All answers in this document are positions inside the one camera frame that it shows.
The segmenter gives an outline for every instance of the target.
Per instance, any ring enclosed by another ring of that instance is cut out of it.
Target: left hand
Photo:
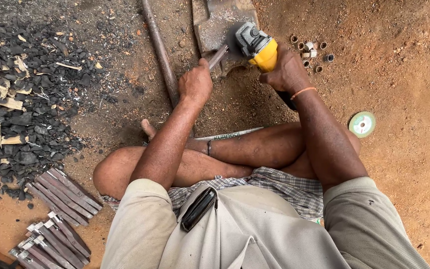
[[[192,101],[204,106],[212,94],[213,83],[206,59],[201,58],[198,66],[186,72],[179,80],[180,101]]]

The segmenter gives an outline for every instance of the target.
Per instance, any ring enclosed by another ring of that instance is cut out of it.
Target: angle grinder
[[[277,48],[278,44],[273,37],[259,30],[254,23],[237,22],[229,28],[225,44],[215,53],[208,64],[212,70],[226,53],[231,52],[236,56],[246,58],[262,73],[267,73],[275,69],[278,61]],[[296,110],[289,93],[277,90],[276,92],[290,109]]]

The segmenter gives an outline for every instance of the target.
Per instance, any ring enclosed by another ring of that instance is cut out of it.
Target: plaid lungi
[[[297,178],[267,167],[257,168],[252,175],[241,179],[215,176],[214,180],[200,181],[191,187],[170,188],[168,193],[175,214],[178,215],[182,205],[200,184],[205,184],[216,190],[243,185],[264,188],[288,201],[298,215],[304,219],[316,220],[323,217],[323,189],[318,180]],[[114,210],[117,210],[118,200],[108,196],[101,198]]]

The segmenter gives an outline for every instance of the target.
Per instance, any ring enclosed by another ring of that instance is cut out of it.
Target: man
[[[212,92],[201,59],[162,128],[143,122],[149,146],[98,165],[95,186],[112,205],[121,200],[101,268],[429,268],[300,57],[279,46],[260,81],[293,96],[299,123],[188,139]],[[321,216],[325,227],[310,221]]]

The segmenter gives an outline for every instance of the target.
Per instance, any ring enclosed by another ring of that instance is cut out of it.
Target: dirt ground
[[[335,60],[325,64],[318,57],[312,65],[321,64],[324,71],[314,74],[309,68],[308,73],[341,123],[347,125],[359,111],[376,115],[375,132],[362,139],[361,159],[430,265],[430,0],[254,0],[254,4],[261,28],[277,41],[288,42],[296,34],[302,41],[328,42],[326,52],[335,54]],[[199,58],[191,3],[159,0],[152,1],[152,8],[172,67],[181,76]],[[170,113],[140,2],[0,1],[0,21],[11,14],[52,21],[103,56],[110,75],[85,89],[86,101],[94,104],[95,111],[71,122],[81,137],[90,138],[90,147],[81,152],[84,159],[75,163],[68,157],[65,163],[66,173],[96,196],[91,184],[95,165],[114,149],[141,145],[146,137],[140,120],[147,118],[159,127]],[[180,40],[185,47],[179,46]],[[254,68],[239,68],[216,83],[194,127],[195,136],[295,121],[297,114],[271,88],[260,85],[258,76]],[[101,101],[100,95],[107,92],[119,102]],[[24,239],[28,224],[45,218],[48,209],[39,200],[33,200],[33,210],[27,203],[8,196],[0,200],[0,252],[7,253]],[[89,227],[76,229],[92,250],[88,269],[100,266],[113,216],[105,206]]]

